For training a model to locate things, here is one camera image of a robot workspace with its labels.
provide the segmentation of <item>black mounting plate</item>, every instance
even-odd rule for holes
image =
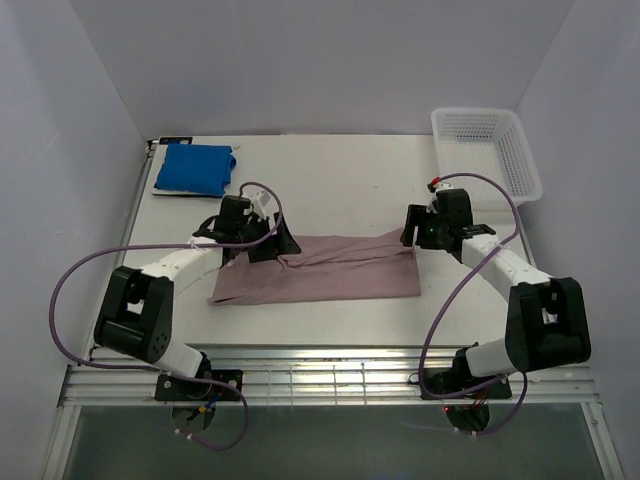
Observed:
[[[211,370],[209,373],[211,380],[222,383],[235,381],[235,388],[242,391],[242,370]],[[213,386],[210,392],[206,385],[176,380],[164,373],[158,375],[153,398],[158,402],[193,402],[204,397],[211,397],[213,394],[220,395],[218,402],[237,402],[240,400],[240,396],[229,389]]]
[[[424,383],[427,389],[433,393],[446,394],[456,392],[462,388],[471,388],[491,379],[490,377],[474,378],[473,381],[467,382],[465,385],[446,384],[443,382],[443,377],[440,374],[449,372],[450,370],[450,368],[425,368]],[[513,394],[511,393],[508,379],[505,380],[505,383],[498,382],[489,386],[489,391],[487,392],[488,400],[508,400],[512,396]],[[421,391],[420,398],[422,400],[432,400],[432,397],[424,390]]]

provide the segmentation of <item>blue cloth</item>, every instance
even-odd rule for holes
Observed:
[[[156,188],[222,197],[235,166],[231,147],[171,144],[158,173]]]

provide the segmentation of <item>pink cloth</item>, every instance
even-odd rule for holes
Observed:
[[[380,237],[296,236],[300,255],[249,263],[238,255],[218,273],[212,305],[260,305],[420,296],[413,248],[402,230]]]

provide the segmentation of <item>plastic basket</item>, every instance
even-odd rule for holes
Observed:
[[[538,200],[542,184],[518,116],[493,108],[440,108],[431,114],[440,175],[479,173],[502,185],[517,205]],[[474,208],[509,208],[491,185],[471,178],[451,183],[469,192]]]

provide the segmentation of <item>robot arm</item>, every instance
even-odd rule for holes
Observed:
[[[96,343],[162,371],[204,378],[211,369],[206,356],[172,336],[174,299],[241,250],[247,250],[251,262],[301,253],[284,218],[265,241],[242,247],[269,233],[268,201],[264,191],[249,198],[226,196],[220,214],[207,219],[189,240],[192,245],[238,244],[237,248],[181,249],[142,268],[115,269],[94,330]],[[274,215],[275,222],[279,215]]]
[[[500,240],[487,225],[473,222],[463,189],[433,186],[429,206],[410,205],[402,242],[446,250],[475,268]],[[531,372],[586,361],[591,354],[582,290],[572,278],[556,279],[502,249],[480,270],[508,302],[504,338],[462,349],[449,372],[449,390],[487,377]]]

